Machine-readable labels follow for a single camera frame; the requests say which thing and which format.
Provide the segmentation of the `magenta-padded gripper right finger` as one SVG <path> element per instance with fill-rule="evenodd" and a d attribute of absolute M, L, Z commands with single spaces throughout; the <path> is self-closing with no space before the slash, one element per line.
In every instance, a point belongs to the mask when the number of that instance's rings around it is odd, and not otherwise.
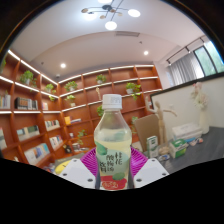
<path fill-rule="evenodd" d="M 168 171 L 156 158 L 148 159 L 143 153 L 131 148 L 129 188 L 140 188 L 168 176 Z"/>

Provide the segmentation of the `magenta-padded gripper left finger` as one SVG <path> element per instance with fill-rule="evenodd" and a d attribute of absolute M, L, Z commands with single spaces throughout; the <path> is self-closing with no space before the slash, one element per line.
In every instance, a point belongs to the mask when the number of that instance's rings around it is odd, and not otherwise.
<path fill-rule="evenodd" d="M 96 150 L 90 150 L 80 159 L 73 158 L 62 170 L 60 177 L 84 188 L 97 189 L 99 171 Z"/>

